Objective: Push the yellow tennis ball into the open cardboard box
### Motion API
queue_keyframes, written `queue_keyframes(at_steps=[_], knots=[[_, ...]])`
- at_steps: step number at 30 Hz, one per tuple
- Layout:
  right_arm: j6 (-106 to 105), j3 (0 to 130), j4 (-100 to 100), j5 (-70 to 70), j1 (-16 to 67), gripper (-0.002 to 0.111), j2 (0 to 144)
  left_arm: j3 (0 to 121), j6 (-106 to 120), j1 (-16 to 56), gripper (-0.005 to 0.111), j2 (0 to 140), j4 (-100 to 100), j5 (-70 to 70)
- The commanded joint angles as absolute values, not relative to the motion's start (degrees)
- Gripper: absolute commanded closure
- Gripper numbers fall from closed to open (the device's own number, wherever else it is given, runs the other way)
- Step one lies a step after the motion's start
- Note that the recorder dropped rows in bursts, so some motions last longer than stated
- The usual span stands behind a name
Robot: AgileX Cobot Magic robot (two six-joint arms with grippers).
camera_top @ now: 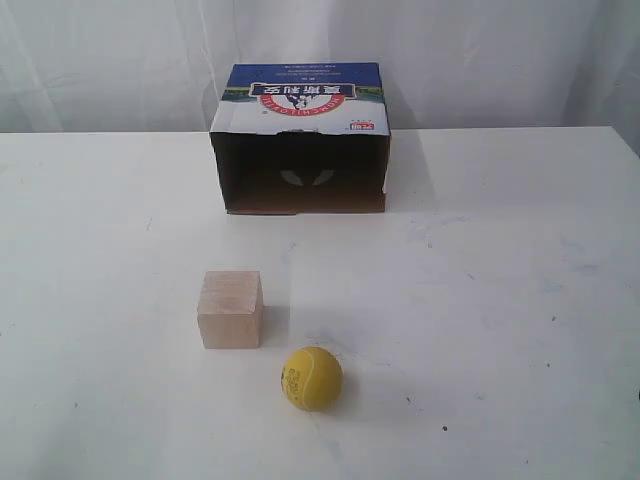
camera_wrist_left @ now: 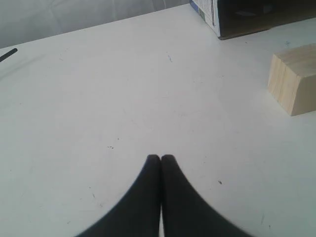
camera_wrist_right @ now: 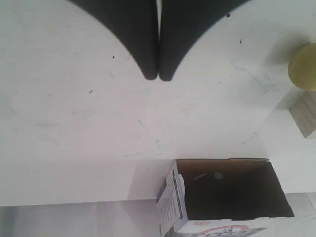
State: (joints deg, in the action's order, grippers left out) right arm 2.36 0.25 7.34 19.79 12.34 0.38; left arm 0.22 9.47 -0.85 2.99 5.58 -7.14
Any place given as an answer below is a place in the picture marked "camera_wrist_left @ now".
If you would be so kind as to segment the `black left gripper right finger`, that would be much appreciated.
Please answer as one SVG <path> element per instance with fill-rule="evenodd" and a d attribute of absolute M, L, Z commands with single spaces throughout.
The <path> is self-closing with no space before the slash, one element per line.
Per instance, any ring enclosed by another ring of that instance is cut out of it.
<path fill-rule="evenodd" d="M 166 237 L 248 237 L 192 187 L 173 155 L 161 158 L 162 219 Z"/>

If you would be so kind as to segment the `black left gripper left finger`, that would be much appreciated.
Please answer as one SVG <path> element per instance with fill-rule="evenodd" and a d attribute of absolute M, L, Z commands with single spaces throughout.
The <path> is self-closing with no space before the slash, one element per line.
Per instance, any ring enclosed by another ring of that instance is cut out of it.
<path fill-rule="evenodd" d="M 158 237 L 161 209 L 161 161 L 149 155 L 121 200 L 80 237 Z"/>

